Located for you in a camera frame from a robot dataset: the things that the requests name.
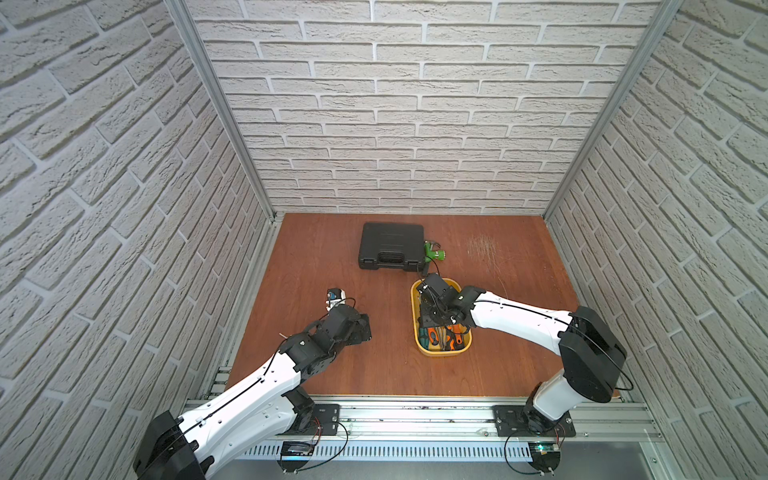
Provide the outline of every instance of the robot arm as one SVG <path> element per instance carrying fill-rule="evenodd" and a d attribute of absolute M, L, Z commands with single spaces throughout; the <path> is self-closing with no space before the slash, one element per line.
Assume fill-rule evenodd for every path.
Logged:
<path fill-rule="evenodd" d="M 314 403 L 300 384 L 370 339 L 368 316 L 337 304 L 223 394 L 178 419 L 166 411 L 152 420 L 134 457 L 138 478 L 204 480 L 258 442 L 306 428 Z"/>
<path fill-rule="evenodd" d="M 436 273 L 418 290 L 422 317 L 435 324 L 501 330 L 562 358 L 563 369 L 536 387 L 523 410 L 532 432 L 552 430 L 581 402 L 611 401 L 627 352 L 595 311 L 584 306 L 575 312 L 546 310 L 475 286 L 456 292 Z"/>

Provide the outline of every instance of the black cable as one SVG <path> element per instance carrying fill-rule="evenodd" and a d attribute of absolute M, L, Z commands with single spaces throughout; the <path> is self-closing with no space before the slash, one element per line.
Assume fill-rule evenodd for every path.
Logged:
<path fill-rule="evenodd" d="M 555 322 L 560 322 L 560 323 L 562 323 L 563 325 L 566 325 L 566 326 L 570 326 L 570 325 L 571 325 L 570 323 L 568 323 L 568 322 L 564 322 L 564 321 L 562 321 L 562 320 L 560 320 L 560 319 L 556 319 L 556 318 L 554 318 L 554 317 L 553 317 L 553 316 L 551 316 L 551 315 L 547 315 L 546 313 L 537 312 L 536 310 L 530 310 L 530 309 L 527 309 L 527 308 L 525 308 L 524 306 L 511 305 L 510 303 L 494 302 L 493 300 L 475 300 L 475 303 L 480 303 L 480 302 L 485 302 L 485 303 L 495 303 L 496 305 L 502 305 L 502 306 L 510 306 L 510 307 L 512 307 L 512 308 L 517 308 L 517 309 L 520 309 L 520 310 L 525 310 L 526 312 L 531 312 L 531 313 L 535 313 L 535 314 L 537 314 L 537 315 L 541 315 L 541 316 L 544 316 L 544 317 L 546 317 L 546 318 L 549 318 L 549 319 L 552 319 L 552 320 L 554 320 Z M 586 339 L 586 340 L 589 340 L 590 342 L 592 342 L 592 345 L 596 346 L 596 347 L 598 348 L 598 350 L 600 350 L 600 351 L 603 353 L 603 355 L 605 355 L 605 356 L 608 358 L 608 360 L 610 360 L 610 361 L 611 361 L 611 363 L 613 363 L 613 364 L 614 364 L 614 367 L 616 367 L 616 370 L 618 370 L 618 371 L 619 371 L 619 373 L 620 373 L 621 375 L 623 375 L 623 376 L 624 376 L 624 378 L 625 378 L 625 379 L 627 379 L 627 381 L 628 381 L 628 382 L 630 383 L 630 385 L 631 385 L 631 386 L 630 386 L 630 388 L 628 388 L 628 389 L 622 389 L 621 387 L 614 387 L 616 390 L 621 390 L 621 391 L 623 391 L 623 392 L 631 392 L 632 390 L 634 390 L 634 382 L 632 381 L 632 379 L 631 379 L 631 378 L 629 378 L 629 375 L 627 375 L 627 373 L 625 373 L 625 372 L 624 372 L 624 370 L 622 370 L 621 368 L 619 368 L 619 366 L 618 366 L 618 365 L 616 365 L 616 362 L 614 362 L 614 360 L 611 358 L 611 356 L 610 356 L 610 355 L 608 355 L 608 354 L 605 352 L 605 350 L 603 350 L 603 348 L 602 348 L 601 346 L 599 346 L 599 345 L 598 345 L 598 344 L 597 344 L 597 343 L 596 343 L 596 342 L 595 342 L 593 339 L 591 339 L 590 337 L 588 337 L 586 333 L 580 332 L 579 330 L 576 330 L 576 329 L 575 329 L 575 330 L 573 330 L 573 331 L 574 331 L 575 333 L 578 333 L 578 334 L 579 334 L 579 335 L 580 335 L 582 338 L 584 338 L 584 339 Z"/>
<path fill-rule="evenodd" d="M 509 443 L 509 439 L 512 437 L 507 437 L 507 441 L 504 442 L 504 461 L 507 462 L 507 466 L 512 469 L 513 472 L 519 473 L 520 475 L 540 475 L 541 472 L 521 472 L 519 470 L 515 470 L 515 467 L 509 464 L 509 460 L 507 460 L 507 443 Z"/>
<path fill-rule="evenodd" d="M 317 432 L 320 432 L 320 435 L 323 434 L 323 426 L 319 423 L 316 423 L 315 425 L 312 425 L 310 427 L 306 427 L 305 429 L 298 429 L 298 430 L 289 430 L 286 433 L 298 433 L 298 432 L 305 432 L 307 430 L 315 429 L 315 433 L 312 435 L 314 438 L 315 435 L 317 435 Z M 320 438 L 317 439 L 317 442 L 312 445 L 312 453 L 315 452 L 315 448 L 317 447 L 317 444 L 320 443 Z M 283 472 L 286 471 L 285 467 L 283 467 L 283 449 L 280 449 L 280 458 L 277 460 L 277 464 L 280 466 L 280 469 L 283 470 Z"/>
<path fill-rule="evenodd" d="M 439 266 L 437 266 L 437 260 L 432 260 L 430 263 L 434 263 L 434 264 L 435 264 L 435 268 L 437 269 L 437 274 L 438 274 L 440 277 L 442 277 L 442 275 L 440 275 L 440 267 L 439 267 Z"/>
<path fill-rule="evenodd" d="M 339 303 L 341 303 L 341 302 L 345 302 L 344 304 L 346 305 L 346 301 L 347 301 L 347 300 L 355 300 L 355 302 L 352 304 L 352 308 L 355 308 L 355 305 L 357 305 L 357 299 L 356 299 L 354 296 L 348 296 L 348 297 L 342 298 L 342 299 L 339 301 Z"/>
<path fill-rule="evenodd" d="M 325 465 L 326 463 L 330 462 L 330 461 L 331 461 L 331 460 L 333 460 L 334 458 L 336 458 L 336 457 L 338 457 L 339 455 L 341 455 L 341 452 L 343 452 L 343 451 L 344 451 L 344 449 L 346 448 L 346 444 L 347 444 L 347 443 L 349 443 L 349 430 L 347 430 L 347 429 L 346 429 L 346 427 L 344 426 L 344 424 L 342 424 L 341 422 L 334 422 L 334 423 L 336 423 L 338 426 L 340 426 L 341 428 L 343 428 L 343 429 L 344 429 L 344 432 L 346 433 L 346 440 L 344 440 L 344 446 L 341 448 L 341 450 L 339 450 L 339 451 L 338 451 L 338 452 L 337 452 L 337 453 L 336 453 L 336 454 L 335 454 L 333 457 L 331 457 L 331 458 L 328 458 L 328 459 L 327 459 L 326 461 L 324 461 L 324 462 L 318 463 L 317 465 L 312 465 L 311 467 L 299 468 L 299 469 L 298 469 L 298 470 L 296 470 L 294 473 L 305 472 L 306 470 L 312 470 L 313 468 L 317 468 L 317 467 L 320 467 L 321 465 Z"/>
<path fill-rule="evenodd" d="M 238 397 L 240 397 L 241 395 L 243 395 L 245 392 L 247 392 L 248 390 L 250 390 L 250 389 L 251 389 L 251 387 L 255 386 L 257 383 L 261 383 L 261 382 L 264 380 L 264 378 L 266 377 L 266 374 L 267 374 L 267 373 L 270 371 L 270 367 L 272 366 L 272 362 L 274 362 L 274 361 L 275 361 L 275 357 L 277 356 L 277 353 L 280 351 L 280 347 L 281 347 L 281 346 L 283 346 L 283 344 L 286 342 L 286 340 L 288 340 L 288 339 L 283 339 L 283 341 L 282 341 L 282 342 L 280 342 L 280 344 L 277 346 L 277 349 L 275 350 L 275 353 L 272 355 L 272 359 L 270 360 L 270 363 L 269 363 L 269 364 L 266 366 L 266 370 L 264 370 L 264 374 L 263 374 L 262 376 L 260 376 L 260 377 L 259 377 L 259 378 L 256 380 L 256 382 L 253 382 L 253 383 L 251 383 L 250 385 L 248 385 L 248 387 L 246 387 L 246 388 L 245 388 L 245 389 L 244 389 L 242 392 L 238 393 L 237 395 L 235 395 L 234 397 L 232 397 L 231 399 L 229 399 L 228 401 L 226 401 L 226 402 L 225 402 L 225 403 L 224 403 L 222 406 L 220 406 L 219 408 L 217 408 L 217 409 L 213 410 L 211 413 L 209 413 L 208 415 L 206 415 L 206 417 L 205 417 L 204 419 L 202 419 L 202 420 L 198 421 L 197 423 L 195 423 L 194 425 L 192 425 L 190 428 L 188 428 L 188 429 L 184 430 L 184 431 L 181 433 L 181 435 L 179 435 L 178 437 L 176 437 L 176 438 L 175 438 L 175 439 L 174 439 L 174 440 L 173 440 L 173 441 L 172 441 L 172 442 L 171 442 L 171 443 L 168 445 L 168 447 L 167 447 L 165 450 L 163 450 L 161 453 L 158 453 L 158 454 L 157 454 L 157 456 L 154 458 L 154 460 L 152 460 L 152 462 L 150 462 L 150 463 L 149 463 L 149 465 L 147 466 L 147 468 L 144 470 L 144 473 L 142 473 L 141 475 L 139 475 L 139 476 L 138 476 L 137 480 L 141 480 L 141 479 L 142 479 L 142 478 L 143 478 L 143 477 L 144 477 L 144 476 L 145 476 L 145 475 L 146 475 L 146 474 L 147 474 L 147 473 L 150 471 L 150 468 L 152 468 L 152 466 L 155 464 L 155 462 L 157 462 L 157 460 L 159 460 L 159 459 L 161 458 L 162 454 L 163 454 L 163 453 L 165 453 L 166 451 L 170 451 L 170 450 L 171 450 L 171 449 L 174 447 L 174 443 L 176 443 L 176 442 L 178 441 L 178 439 L 180 439 L 180 438 L 184 437 L 184 436 L 185 436 L 187 433 L 191 432 L 191 431 L 192 431 L 192 429 L 194 429 L 195 427 L 199 426 L 199 425 L 200 425 L 201 423 L 203 423 L 204 421 L 208 420 L 210 417 L 212 417 L 212 416 L 213 416 L 213 415 L 215 415 L 217 412 L 219 412 L 219 411 L 220 411 L 222 408 L 224 408 L 225 406 L 229 405 L 229 404 L 230 404 L 231 402 L 233 402 L 235 399 L 237 399 Z"/>

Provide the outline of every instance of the white brick wall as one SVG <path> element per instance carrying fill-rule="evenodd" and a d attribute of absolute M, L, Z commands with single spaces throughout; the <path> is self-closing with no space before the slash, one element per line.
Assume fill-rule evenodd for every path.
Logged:
<path fill-rule="evenodd" d="M 688 478 L 768 475 L 767 32 L 686 0 L 549 223 Z"/>
<path fill-rule="evenodd" d="M 265 218 L 162 2 L 0 2 L 0 32 L 0 478 L 135 478 Z"/>
<path fill-rule="evenodd" d="M 276 209 L 540 214 L 657 3 L 188 5 Z"/>

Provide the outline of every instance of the wire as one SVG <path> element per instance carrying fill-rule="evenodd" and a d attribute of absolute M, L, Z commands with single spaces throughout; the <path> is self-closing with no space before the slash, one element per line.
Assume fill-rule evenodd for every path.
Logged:
<path fill-rule="evenodd" d="M 512 437 L 507 437 L 507 441 L 504 442 L 504 461 L 507 462 L 507 466 L 512 469 L 513 472 L 519 473 L 520 475 L 539 475 L 541 472 L 521 472 L 519 470 L 516 470 L 515 467 L 509 464 L 509 460 L 507 459 L 507 443 L 509 443 L 509 439 Z"/>
<path fill-rule="evenodd" d="M 344 446 L 341 448 L 341 450 L 339 450 L 333 457 L 328 458 L 324 462 L 318 463 L 317 465 L 312 465 L 311 467 L 299 468 L 294 473 L 305 472 L 306 470 L 312 470 L 313 468 L 320 467 L 320 466 L 325 465 L 326 463 L 330 462 L 334 458 L 338 457 L 339 455 L 341 455 L 341 452 L 343 452 L 344 449 L 346 448 L 346 444 L 349 443 L 349 430 L 347 430 L 346 427 L 344 426 L 344 424 L 342 424 L 341 422 L 334 422 L 334 423 L 336 423 L 338 426 L 343 428 L 344 429 L 344 433 L 346 433 L 346 440 L 344 440 Z"/>
<path fill-rule="evenodd" d="M 170 450 L 172 450 L 172 449 L 173 449 L 173 447 L 174 447 L 174 443 L 176 443 L 176 442 L 178 441 L 178 439 L 180 439 L 180 438 L 184 437 L 184 436 L 185 436 L 187 433 L 191 432 L 191 431 L 192 431 L 192 429 L 194 429 L 195 427 L 199 426 L 201 423 L 203 423 L 204 421 L 208 420 L 208 419 L 209 419 L 210 417 L 212 417 L 213 415 L 216 415 L 216 413 L 217 413 L 217 412 L 219 412 L 219 410 L 221 410 L 221 409 L 222 409 L 222 408 L 224 408 L 225 406 L 229 405 L 231 402 L 235 401 L 235 400 L 236 400 L 238 397 L 240 397 L 240 396 L 241 396 L 241 395 L 243 395 L 245 392 L 247 392 L 248 390 L 250 390 L 250 389 L 251 389 L 251 387 L 255 386 L 255 385 L 256 385 L 256 384 L 258 384 L 258 383 L 261 383 L 261 382 L 264 380 L 264 378 L 266 377 L 267 373 L 270 371 L 270 367 L 272 366 L 272 362 L 274 362 L 274 361 L 275 361 L 275 357 L 277 356 L 277 353 L 280 351 L 280 347 L 281 347 L 281 346 L 283 346 L 283 344 L 286 342 L 286 340 L 288 340 L 288 339 L 283 339 L 283 341 L 282 341 L 282 342 L 280 342 L 280 344 L 277 346 L 277 349 L 275 350 L 275 353 L 272 355 L 272 359 L 270 359 L 270 363 L 269 363 L 269 364 L 266 366 L 266 369 L 264 370 L 264 374 L 263 374 L 263 375 L 261 375 L 261 376 L 260 376 L 258 379 L 256 379 L 256 381 L 255 381 L 255 382 L 253 382 L 253 383 L 251 383 L 250 385 L 248 385 L 248 387 L 246 387 L 245 389 L 243 389 L 243 391 L 242 391 L 242 392 L 238 393 L 237 395 L 235 395 L 235 396 L 234 396 L 234 397 L 232 397 L 231 399 L 227 400 L 227 401 L 226 401 L 226 402 L 225 402 L 225 403 L 224 403 L 222 406 L 220 406 L 219 408 L 217 408 L 217 409 L 213 410 L 211 413 L 209 413 L 208 415 L 206 415 L 206 416 L 205 416 L 205 418 L 203 418 L 202 420 L 199 420 L 197 423 L 195 423 L 194 425 L 192 425 L 190 428 L 188 428 L 188 429 L 184 430 L 184 431 L 181 433 L 181 435 L 179 435 L 178 437 L 176 437 L 176 438 L 175 438 L 175 439 L 174 439 L 174 440 L 173 440 L 173 441 L 172 441 L 172 442 L 171 442 L 171 443 L 168 445 L 168 447 L 167 447 L 165 450 L 163 450 L 162 452 L 160 452 L 160 453 L 158 453 L 158 454 L 157 454 L 157 456 L 154 458 L 154 460 L 152 460 L 152 462 L 150 462 L 150 463 L 149 463 L 149 465 L 147 465 L 147 468 L 144 470 L 144 472 L 143 472 L 141 475 L 139 475 L 139 476 L 138 476 L 137 480 L 141 480 L 141 479 L 142 479 L 142 478 L 143 478 L 143 477 L 144 477 L 144 476 L 145 476 L 145 475 L 146 475 L 146 474 L 147 474 L 147 473 L 150 471 L 150 468 L 152 468 L 152 466 L 153 466 L 153 465 L 154 465 L 154 464 L 157 462 L 157 460 L 159 460 L 159 459 L 162 457 L 162 454 L 163 454 L 163 453 L 165 453 L 165 452 L 169 452 Z"/>
<path fill-rule="evenodd" d="M 320 420 L 315 417 L 314 419 L 314 425 L 306 427 L 305 429 L 299 429 L 299 430 L 291 430 L 290 433 L 298 433 L 298 432 L 305 432 L 306 430 L 315 429 L 315 433 L 312 435 L 311 447 L 312 450 L 311 453 L 315 452 L 315 448 L 317 447 L 317 444 L 320 443 L 320 438 L 323 436 L 323 426 L 320 425 Z M 280 466 L 280 469 L 285 472 L 285 467 L 283 467 L 283 449 L 280 449 L 280 458 L 277 460 L 277 464 Z"/>
<path fill-rule="evenodd" d="M 560 445 L 558 445 L 559 448 L 562 448 L 563 443 L 565 442 L 565 427 L 563 425 L 559 424 L 559 423 L 555 424 L 554 425 L 554 433 L 555 433 L 555 435 L 558 434 L 558 427 L 563 429 L 563 437 L 562 437 L 563 439 L 560 441 Z"/>
<path fill-rule="evenodd" d="M 357 299 L 356 299 L 354 296 L 348 296 L 348 297 L 342 298 L 342 299 L 339 301 L 339 303 L 341 303 L 341 302 L 345 302 L 344 304 L 346 305 L 346 301 L 347 301 L 347 300 L 355 300 L 355 301 L 354 301 L 354 303 L 352 304 L 352 308 L 355 308 L 355 305 L 357 305 Z"/>
<path fill-rule="evenodd" d="M 560 319 L 554 318 L 553 316 L 547 315 L 545 313 L 537 312 L 536 310 L 527 309 L 524 306 L 511 305 L 510 303 L 494 302 L 493 300 L 475 300 L 475 303 L 480 303 L 480 302 L 495 303 L 497 305 L 502 305 L 502 306 L 510 306 L 512 308 L 517 308 L 517 309 L 520 309 L 520 310 L 525 310 L 526 312 L 531 312 L 531 313 L 535 313 L 537 315 L 545 316 L 545 317 L 547 317 L 549 319 L 554 320 L 555 322 L 560 322 L 560 323 L 562 323 L 563 325 L 566 325 L 566 326 L 571 326 L 571 324 L 568 323 L 568 322 L 564 322 L 564 321 L 562 321 Z M 603 355 L 605 355 L 608 358 L 608 360 L 610 360 L 611 363 L 614 364 L 614 367 L 616 367 L 616 370 L 619 371 L 619 374 L 623 375 L 624 378 L 627 379 L 627 381 L 631 385 L 630 388 L 628 388 L 628 389 L 622 389 L 621 387 L 615 386 L 614 388 L 616 390 L 621 390 L 621 391 L 624 391 L 624 392 L 631 392 L 632 390 L 634 390 L 634 382 L 632 381 L 632 379 L 629 378 L 629 375 L 627 375 L 627 373 L 624 370 L 622 370 L 618 365 L 616 365 L 616 362 L 614 362 L 614 360 L 611 358 L 611 356 L 608 355 L 605 352 L 605 350 L 603 350 L 603 347 L 599 346 L 593 339 L 588 337 L 586 333 L 580 332 L 579 330 L 576 330 L 576 329 L 573 330 L 573 332 L 574 333 L 578 333 L 583 339 L 586 339 L 586 340 L 589 340 L 590 342 L 592 342 L 592 345 L 596 346 L 598 348 L 598 350 L 600 350 L 603 353 Z"/>
<path fill-rule="evenodd" d="M 442 275 L 440 275 L 440 267 L 439 267 L 439 266 L 437 266 L 437 260 L 433 260 L 433 261 L 431 261 L 430 263 L 434 263 L 434 264 L 435 264 L 435 268 L 437 269 L 437 274 L 438 274 L 439 276 L 442 276 Z"/>

